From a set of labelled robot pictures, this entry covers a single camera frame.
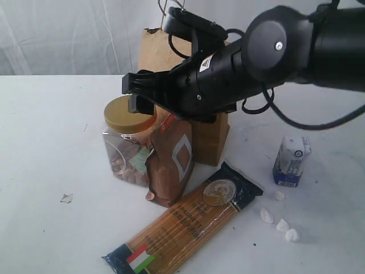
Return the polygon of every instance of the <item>warning label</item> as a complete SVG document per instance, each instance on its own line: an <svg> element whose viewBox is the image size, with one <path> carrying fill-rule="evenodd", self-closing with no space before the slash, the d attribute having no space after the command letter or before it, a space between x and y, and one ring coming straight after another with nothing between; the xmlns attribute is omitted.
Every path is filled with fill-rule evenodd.
<svg viewBox="0 0 365 274"><path fill-rule="evenodd" d="M199 68L199 72L205 71L210 67L210 61L213 58L213 54L208 56L207 58L205 58L203 60L203 62L201 62L200 68Z"/></svg>

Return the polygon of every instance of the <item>milk carton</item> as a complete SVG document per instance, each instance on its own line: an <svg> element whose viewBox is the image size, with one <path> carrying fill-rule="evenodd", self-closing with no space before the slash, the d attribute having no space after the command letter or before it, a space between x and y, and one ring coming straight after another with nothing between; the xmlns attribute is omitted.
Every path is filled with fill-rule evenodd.
<svg viewBox="0 0 365 274"><path fill-rule="evenodd" d="M275 184L297 187L303 174L304 162L311 152L308 138L285 135L273 168Z"/></svg>

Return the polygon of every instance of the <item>plastic jar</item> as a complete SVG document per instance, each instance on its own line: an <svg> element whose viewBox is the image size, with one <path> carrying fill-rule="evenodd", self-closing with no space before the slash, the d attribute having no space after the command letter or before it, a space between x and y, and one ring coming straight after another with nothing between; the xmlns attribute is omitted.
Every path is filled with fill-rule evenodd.
<svg viewBox="0 0 365 274"><path fill-rule="evenodd" d="M145 162L152 146L149 137L157 127L157 114L132 114L128 112L129 96L111 101L104 109L108 126L103 138L111 170L117 178L148 186Z"/></svg>

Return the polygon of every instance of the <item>jar lid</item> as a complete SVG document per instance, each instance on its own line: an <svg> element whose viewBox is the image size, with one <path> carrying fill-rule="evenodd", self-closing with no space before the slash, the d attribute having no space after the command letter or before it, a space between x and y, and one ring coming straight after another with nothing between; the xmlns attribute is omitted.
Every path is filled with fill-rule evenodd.
<svg viewBox="0 0 365 274"><path fill-rule="evenodd" d="M128 112L130 95L114 99L104 109L104 118L108 127L121 134L135 134L151 127L157 119L153 115Z"/></svg>

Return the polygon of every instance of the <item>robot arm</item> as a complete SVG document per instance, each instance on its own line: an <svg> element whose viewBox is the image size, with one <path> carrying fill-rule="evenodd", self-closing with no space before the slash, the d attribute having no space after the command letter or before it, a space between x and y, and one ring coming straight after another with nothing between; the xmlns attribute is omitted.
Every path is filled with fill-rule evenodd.
<svg viewBox="0 0 365 274"><path fill-rule="evenodd" d="M261 92L273 107L266 90L285 82L365 91L364 28L365 9L338 10L336 4L311 15L278 6L260 14L246 33L171 7L164 30L190 41L192 56L171 71L127 74L123 94L133 94L130 111L151 113L156 104L183 119L212 122ZM225 46L229 32L242 37Z"/></svg>

